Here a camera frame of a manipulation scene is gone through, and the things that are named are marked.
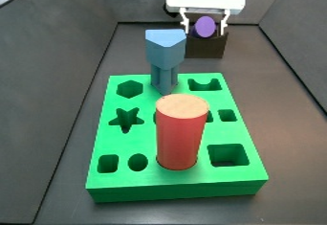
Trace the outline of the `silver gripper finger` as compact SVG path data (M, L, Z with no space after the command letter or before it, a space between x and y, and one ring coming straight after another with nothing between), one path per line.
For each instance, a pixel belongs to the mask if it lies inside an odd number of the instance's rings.
M184 26L185 34L188 34L189 33L189 18L186 17L186 8L180 8L178 9L178 13L180 13L180 16L181 16L180 25Z
M220 21L220 35L224 35L224 28L226 27L226 19L229 17L229 10L222 11L222 19Z

